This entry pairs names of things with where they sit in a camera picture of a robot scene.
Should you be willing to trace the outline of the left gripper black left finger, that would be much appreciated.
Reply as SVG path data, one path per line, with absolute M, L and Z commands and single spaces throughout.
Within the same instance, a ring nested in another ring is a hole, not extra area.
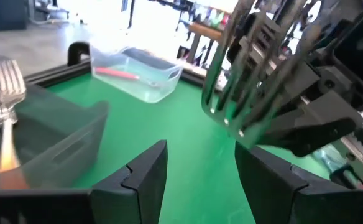
M 160 140 L 89 189 L 0 190 L 0 224 L 158 224 L 166 180 Z

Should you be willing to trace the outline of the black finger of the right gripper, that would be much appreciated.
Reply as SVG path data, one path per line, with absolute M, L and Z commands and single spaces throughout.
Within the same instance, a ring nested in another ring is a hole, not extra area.
M 301 108 L 308 104 L 308 100 L 302 100 L 306 91 L 319 80 L 319 76 L 307 63 L 301 64 L 296 72 L 289 76 L 283 84 L 282 93 L 283 108 Z
M 275 117 L 259 145 L 288 149 L 297 157 L 348 135 L 362 127 L 361 115 L 336 92 Z

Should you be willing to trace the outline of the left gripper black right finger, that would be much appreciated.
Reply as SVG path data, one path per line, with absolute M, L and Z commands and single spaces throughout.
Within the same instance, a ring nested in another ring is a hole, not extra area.
M 256 224 L 363 224 L 363 190 L 352 190 L 260 147 L 235 145 L 239 179 Z

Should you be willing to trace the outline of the blue handled metal fork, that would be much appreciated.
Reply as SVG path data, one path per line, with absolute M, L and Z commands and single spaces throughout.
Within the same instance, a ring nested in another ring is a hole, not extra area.
M 296 52 L 280 60 L 279 51 L 306 0 L 284 0 L 275 18 L 273 2 L 252 12 L 255 0 L 238 0 L 218 42 L 206 74 L 201 104 L 204 112 L 247 149 L 258 144 L 271 120 L 297 109 L 282 107 L 283 84 L 306 58 L 320 35 L 305 31 Z M 316 84 L 304 94 L 308 103 L 321 96 Z

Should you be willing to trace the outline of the pink handled metal fork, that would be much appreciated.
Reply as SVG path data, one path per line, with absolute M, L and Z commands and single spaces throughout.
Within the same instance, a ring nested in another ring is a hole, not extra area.
M 146 85 L 149 85 L 154 88 L 159 88 L 160 85 L 156 82 L 141 78 L 138 75 L 135 75 L 133 73 L 123 72 L 120 70 L 113 70 L 111 68 L 104 68 L 104 67 L 96 67 L 94 68 L 94 72 L 100 74 L 100 75 L 107 75 L 110 77 L 117 77 L 117 78 L 123 78 L 128 80 L 137 80 L 142 83 L 145 83 Z

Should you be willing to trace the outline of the green table mat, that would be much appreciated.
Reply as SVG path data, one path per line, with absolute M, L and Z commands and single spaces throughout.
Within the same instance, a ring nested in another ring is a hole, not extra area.
M 233 138 L 201 109 L 201 91 L 179 82 L 154 104 L 82 75 L 51 91 L 81 106 L 110 105 L 96 164 L 78 182 L 89 187 L 164 139 L 167 183 L 160 224 L 255 224 L 234 160 Z

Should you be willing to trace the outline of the grey translucent plastic bin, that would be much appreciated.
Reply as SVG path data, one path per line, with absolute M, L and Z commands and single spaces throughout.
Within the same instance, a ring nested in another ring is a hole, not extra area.
M 0 61 L 6 59 L 0 55 Z M 107 102 L 84 107 L 28 84 L 26 98 L 14 110 L 20 166 L 8 176 L 22 174 L 32 189 L 70 187 L 96 162 L 109 112 Z M 0 150 L 2 122 L 0 118 Z

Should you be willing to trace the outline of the clear plastic bin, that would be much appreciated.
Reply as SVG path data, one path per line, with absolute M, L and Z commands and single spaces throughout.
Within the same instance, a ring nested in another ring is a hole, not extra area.
M 91 74 L 146 103 L 171 94 L 181 77 L 182 62 L 135 46 L 105 51 L 90 45 Z

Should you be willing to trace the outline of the brown wooden desk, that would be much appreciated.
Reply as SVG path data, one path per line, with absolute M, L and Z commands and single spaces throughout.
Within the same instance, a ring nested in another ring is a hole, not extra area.
M 207 37 L 207 38 L 210 39 L 208 48 L 206 50 L 206 54 L 205 54 L 204 59 L 203 59 L 203 63 L 206 63 L 213 44 L 215 42 L 220 41 L 222 32 L 220 30 L 218 30 L 218 29 L 208 27 L 208 26 L 204 26 L 204 25 L 199 24 L 197 22 L 192 22 L 188 26 L 188 30 L 191 33 L 194 33 L 195 36 L 193 38 L 193 42 L 192 42 L 192 45 L 191 45 L 191 48 L 190 48 L 190 52 L 189 52 L 189 54 L 187 56 L 186 61 L 188 63 L 190 63 L 190 64 L 193 64 L 198 45 L 200 43 L 200 38 L 201 38 L 201 36 L 204 36 L 204 37 Z

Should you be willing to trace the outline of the black curved hook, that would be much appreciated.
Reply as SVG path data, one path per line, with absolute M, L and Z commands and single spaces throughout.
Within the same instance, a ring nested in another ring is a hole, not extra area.
M 68 47 L 67 65 L 74 66 L 81 63 L 81 56 L 90 56 L 89 43 L 83 41 L 77 41 Z

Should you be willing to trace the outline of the black cabinet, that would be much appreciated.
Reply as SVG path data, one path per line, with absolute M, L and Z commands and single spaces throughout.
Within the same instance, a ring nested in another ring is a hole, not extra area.
M 0 31 L 25 30 L 26 28 L 24 0 L 0 0 Z

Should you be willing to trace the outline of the black table frame rail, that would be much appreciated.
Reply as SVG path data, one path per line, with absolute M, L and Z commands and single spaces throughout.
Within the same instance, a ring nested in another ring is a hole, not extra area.
M 193 66 L 189 63 L 183 64 L 184 69 L 180 79 L 191 85 L 202 87 L 206 78 L 207 70 Z M 81 63 L 68 66 L 61 65 L 42 72 L 33 73 L 25 78 L 27 83 L 48 88 L 59 83 L 67 82 L 73 78 L 86 75 L 91 71 L 90 61 L 82 60 Z

